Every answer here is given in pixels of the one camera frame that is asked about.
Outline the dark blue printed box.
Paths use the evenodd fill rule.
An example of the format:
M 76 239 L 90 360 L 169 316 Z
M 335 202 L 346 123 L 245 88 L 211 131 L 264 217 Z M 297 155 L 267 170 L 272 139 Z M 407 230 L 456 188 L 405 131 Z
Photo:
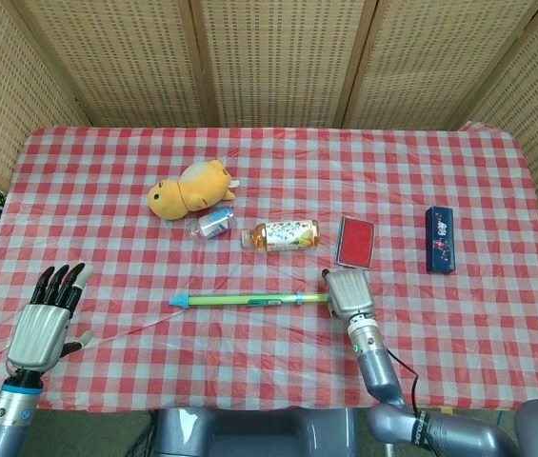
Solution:
M 451 274 L 456 270 L 454 223 L 451 208 L 432 206 L 425 213 L 428 273 Z

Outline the amber tea bottle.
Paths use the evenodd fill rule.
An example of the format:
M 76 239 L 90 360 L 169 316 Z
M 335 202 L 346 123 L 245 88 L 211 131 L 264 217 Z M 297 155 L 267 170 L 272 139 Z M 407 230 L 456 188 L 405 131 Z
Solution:
M 319 224 L 312 219 L 262 223 L 241 232 L 242 247 L 261 252 L 315 248 L 319 240 Z

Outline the grey robot torso base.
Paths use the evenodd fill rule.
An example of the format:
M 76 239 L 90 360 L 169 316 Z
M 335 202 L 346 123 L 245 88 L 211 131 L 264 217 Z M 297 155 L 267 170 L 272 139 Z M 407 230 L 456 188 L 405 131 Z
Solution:
M 359 457 L 351 408 L 162 409 L 154 457 Z

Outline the bamboo folding screen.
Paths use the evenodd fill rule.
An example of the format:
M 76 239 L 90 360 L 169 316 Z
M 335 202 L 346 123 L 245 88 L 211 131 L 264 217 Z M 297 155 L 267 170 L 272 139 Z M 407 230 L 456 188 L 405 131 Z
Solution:
M 0 0 L 1 189 L 41 127 L 468 120 L 538 196 L 538 0 Z

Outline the red ink pad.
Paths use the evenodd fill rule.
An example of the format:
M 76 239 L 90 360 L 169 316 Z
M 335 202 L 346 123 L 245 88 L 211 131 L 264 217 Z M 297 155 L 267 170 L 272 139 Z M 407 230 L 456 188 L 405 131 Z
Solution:
M 369 269 L 374 225 L 365 220 L 343 216 L 339 228 L 335 263 L 346 268 Z

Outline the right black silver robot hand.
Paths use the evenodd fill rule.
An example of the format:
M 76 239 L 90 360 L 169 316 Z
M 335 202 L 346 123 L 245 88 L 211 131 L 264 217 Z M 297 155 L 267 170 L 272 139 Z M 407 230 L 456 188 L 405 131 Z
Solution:
M 363 269 L 349 268 L 322 271 L 329 289 L 329 310 L 333 317 L 350 321 L 355 316 L 375 316 L 374 299 L 369 278 Z

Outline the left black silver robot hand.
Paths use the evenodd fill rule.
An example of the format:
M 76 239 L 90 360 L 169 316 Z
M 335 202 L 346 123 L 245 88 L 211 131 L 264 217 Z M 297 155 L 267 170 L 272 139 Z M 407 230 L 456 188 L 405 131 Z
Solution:
M 92 266 L 80 263 L 50 267 L 40 275 L 14 330 L 7 355 L 9 368 L 44 373 L 90 342 L 90 330 L 70 342 L 66 337 L 92 273 Z

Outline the green and blue water pump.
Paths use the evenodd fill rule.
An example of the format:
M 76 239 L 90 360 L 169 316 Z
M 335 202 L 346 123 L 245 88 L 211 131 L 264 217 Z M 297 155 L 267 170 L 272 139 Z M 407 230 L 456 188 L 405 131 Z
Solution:
M 327 293 L 253 293 L 222 295 L 189 295 L 181 294 L 168 299 L 172 307 L 205 308 L 205 307 L 272 307 L 282 305 L 302 306 L 304 304 L 322 304 L 330 301 Z

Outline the small clear water bottle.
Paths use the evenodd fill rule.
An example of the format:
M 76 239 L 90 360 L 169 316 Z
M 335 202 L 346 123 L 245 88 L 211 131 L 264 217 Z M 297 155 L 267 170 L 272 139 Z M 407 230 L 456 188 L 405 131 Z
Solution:
M 192 239 L 211 239 L 234 227 L 234 211 L 232 207 L 221 207 L 199 218 L 189 219 L 185 224 Z

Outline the red white checkered tablecloth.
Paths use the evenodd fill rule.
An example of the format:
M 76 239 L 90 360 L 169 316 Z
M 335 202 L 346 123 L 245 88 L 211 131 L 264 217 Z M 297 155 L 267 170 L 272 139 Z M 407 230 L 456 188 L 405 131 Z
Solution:
M 239 229 L 314 219 L 316 248 L 263 254 L 237 233 L 194 242 L 149 189 L 222 160 Z M 425 213 L 453 211 L 456 270 L 428 273 Z M 0 220 L 0 386 L 20 314 L 48 267 L 94 269 L 41 406 L 120 411 L 363 407 L 346 327 L 325 305 L 178 309 L 180 294 L 317 292 L 343 216 L 375 227 L 369 283 L 407 396 L 510 409 L 538 398 L 538 203 L 518 142 L 457 131 L 40 129 Z

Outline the yellow plush toy animal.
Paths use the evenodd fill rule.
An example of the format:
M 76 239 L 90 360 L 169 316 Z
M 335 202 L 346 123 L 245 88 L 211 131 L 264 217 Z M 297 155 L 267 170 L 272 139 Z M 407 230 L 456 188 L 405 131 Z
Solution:
M 218 159 L 188 166 L 178 179 L 164 179 L 148 193 L 150 210 L 159 218 L 175 221 L 187 214 L 233 201 L 239 186 Z

